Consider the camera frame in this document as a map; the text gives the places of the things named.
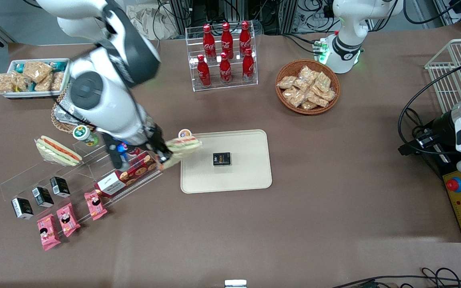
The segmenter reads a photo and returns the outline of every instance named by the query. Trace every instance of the clear acrylic shelf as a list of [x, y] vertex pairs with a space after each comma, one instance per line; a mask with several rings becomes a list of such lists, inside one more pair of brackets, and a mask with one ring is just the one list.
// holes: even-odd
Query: clear acrylic shelf
[[[74, 149], [83, 157], [82, 163], [78, 166], [60, 166], [58, 164], [50, 164], [49, 162], [40, 162], [0, 184], [4, 201], [9, 203], [15, 197], [24, 198], [30, 201], [34, 214], [30, 221], [32, 224], [36, 225], [36, 221], [50, 213], [53, 214], [55, 225], [60, 236], [64, 235], [64, 233], [60, 227], [59, 221], [57, 221], [56, 211], [70, 202], [72, 203], [75, 216], [80, 224], [90, 219], [91, 216], [88, 212], [86, 201], [84, 200], [84, 193], [93, 191], [95, 189], [94, 185], [99, 180], [115, 172], [115, 168], [113, 168], [113, 164], [110, 160], [110, 155], [106, 153], [103, 144], [88, 147], [84, 142], [77, 142], [74, 144]], [[154, 168], [144, 173], [144, 175], [137, 179], [132, 185], [124, 187], [114, 197], [101, 197], [104, 207], [108, 208], [112, 206], [117, 201], [130, 195], [138, 188], [156, 179], [160, 175], [161, 171], [159, 171], [158, 168]], [[49, 179], [53, 176], [66, 180], [71, 193], [69, 197], [63, 198], [53, 194], [49, 182]], [[31, 191], [37, 186], [46, 188], [49, 191], [54, 201], [53, 207], [45, 208], [37, 205]]]
[[207, 62], [209, 66], [209, 73], [211, 76], [211, 86], [204, 88], [197, 71], [197, 55], [203, 54], [204, 45], [202, 43], [202, 37], [204, 35], [202, 27], [190, 27], [186, 28], [186, 47], [188, 50], [188, 64], [190, 65], [190, 73], [192, 77], [192, 86], [193, 91], [203, 91], [211, 89], [220, 89], [220, 88], [230, 88], [238, 86], [248, 86], [248, 85], [257, 85], [258, 76], [257, 76], [257, 51], [256, 51], [256, 34], [254, 31], [254, 24], [252, 21], [249, 21], [249, 31], [250, 31], [250, 49], [252, 49], [252, 57], [254, 58], [254, 77], [251, 82], [243, 81], [243, 59], [239, 55], [239, 34], [241, 33], [241, 22], [231, 22], [230, 23], [230, 34], [233, 37], [233, 51], [234, 58], [229, 60], [232, 81], [226, 85], [223, 85], [220, 81], [220, 62], [221, 57], [220, 53], [222, 52], [221, 45], [221, 34], [223, 32], [222, 24], [211, 25], [211, 31], [214, 36], [214, 45], [216, 46], [216, 62]]

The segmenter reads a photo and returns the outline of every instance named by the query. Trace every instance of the black box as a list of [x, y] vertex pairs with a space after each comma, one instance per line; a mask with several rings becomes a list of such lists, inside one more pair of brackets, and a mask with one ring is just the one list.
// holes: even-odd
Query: black box
[[33, 216], [30, 201], [23, 198], [15, 198], [12, 200], [13, 211], [17, 218], [30, 219]]
[[69, 186], [67, 186], [67, 181], [60, 177], [53, 177], [51, 180], [51, 187], [53, 188], [53, 193], [61, 197], [69, 197], [70, 191]]
[[212, 165], [213, 166], [230, 166], [231, 165], [231, 153], [213, 153], [212, 154]]
[[53, 197], [49, 194], [49, 191], [46, 188], [42, 187], [35, 187], [33, 190], [33, 197], [35, 197], [35, 201], [37, 201], [38, 206], [42, 206], [45, 208], [53, 207]]

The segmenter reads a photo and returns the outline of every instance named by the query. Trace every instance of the emergency stop button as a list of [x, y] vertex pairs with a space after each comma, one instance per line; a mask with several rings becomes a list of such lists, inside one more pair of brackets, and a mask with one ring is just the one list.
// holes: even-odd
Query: emergency stop button
[[461, 179], [458, 177], [453, 177], [446, 181], [446, 187], [456, 193], [461, 192]]

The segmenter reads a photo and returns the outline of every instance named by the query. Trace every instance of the white wire basket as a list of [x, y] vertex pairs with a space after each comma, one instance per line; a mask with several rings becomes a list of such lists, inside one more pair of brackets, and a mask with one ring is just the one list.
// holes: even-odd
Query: white wire basket
[[[432, 80], [461, 65], [461, 39], [448, 42], [428, 63], [425, 69]], [[433, 85], [442, 113], [461, 101], [461, 70]]]

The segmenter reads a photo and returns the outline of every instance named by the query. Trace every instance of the pink snack package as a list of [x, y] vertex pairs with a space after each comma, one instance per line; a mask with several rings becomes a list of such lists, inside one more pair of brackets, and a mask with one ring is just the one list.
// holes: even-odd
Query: pink snack package
[[52, 214], [43, 217], [37, 221], [38, 230], [40, 231], [40, 241], [45, 251], [60, 244], [58, 232], [54, 227], [54, 217]]
[[95, 190], [90, 193], [85, 193], [84, 200], [86, 200], [88, 211], [90, 211], [93, 220], [99, 219], [108, 212], [108, 210], [104, 209], [104, 206], [102, 206], [101, 198]]
[[58, 215], [58, 219], [60, 219], [60, 224], [62, 225], [62, 229], [67, 237], [69, 237], [76, 229], [81, 227], [76, 221], [71, 203], [60, 208], [56, 214]]

